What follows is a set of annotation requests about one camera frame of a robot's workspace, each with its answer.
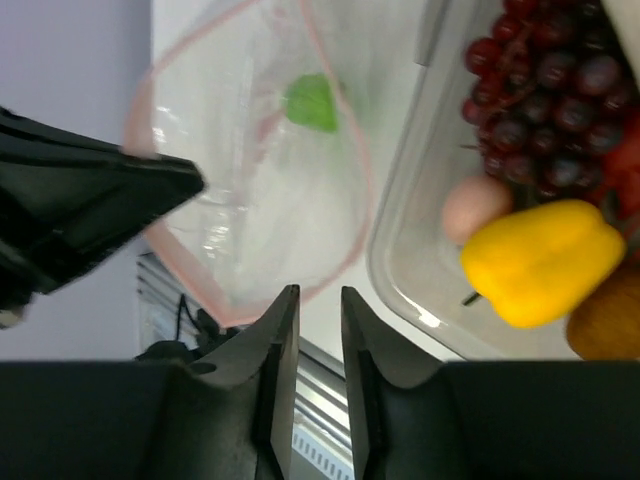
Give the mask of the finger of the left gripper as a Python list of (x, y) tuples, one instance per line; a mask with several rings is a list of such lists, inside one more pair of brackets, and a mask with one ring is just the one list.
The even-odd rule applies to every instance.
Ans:
[(1, 111), (1, 325), (33, 296), (94, 270), (204, 190), (185, 159), (117, 145)]

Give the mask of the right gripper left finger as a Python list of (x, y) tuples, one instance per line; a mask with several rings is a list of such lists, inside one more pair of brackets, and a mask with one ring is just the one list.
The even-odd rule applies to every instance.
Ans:
[(5, 362), (5, 479), (285, 479), (300, 290), (208, 355)]

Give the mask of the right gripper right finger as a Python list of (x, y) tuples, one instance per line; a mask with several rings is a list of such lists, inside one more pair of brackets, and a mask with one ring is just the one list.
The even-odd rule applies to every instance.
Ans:
[(635, 479), (639, 366), (442, 362), (341, 293), (359, 479)]

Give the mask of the yellow bell pepper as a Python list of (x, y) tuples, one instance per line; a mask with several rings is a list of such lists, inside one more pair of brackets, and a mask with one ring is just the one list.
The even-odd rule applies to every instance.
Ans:
[(594, 205), (562, 200), (502, 217), (460, 253), (464, 274), (508, 325), (536, 328), (579, 306), (623, 260), (626, 242)]

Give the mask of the clear pink zip top bag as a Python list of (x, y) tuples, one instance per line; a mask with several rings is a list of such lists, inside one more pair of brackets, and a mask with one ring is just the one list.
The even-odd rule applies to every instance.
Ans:
[[(347, 1), (214, 1), (140, 83), (125, 149), (190, 160), (205, 182), (148, 242), (224, 327), (257, 319), (286, 285), (317, 295), (363, 250), (373, 200), (363, 39)], [(334, 133), (284, 113), (287, 87), (315, 73), (333, 91)]]

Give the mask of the dark red grape bunch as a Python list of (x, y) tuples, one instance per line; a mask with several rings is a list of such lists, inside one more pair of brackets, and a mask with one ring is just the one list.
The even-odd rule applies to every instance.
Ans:
[(602, 188), (639, 92), (600, 1), (504, 1), (464, 66), (476, 80), (462, 117), (487, 175), (541, 202)]

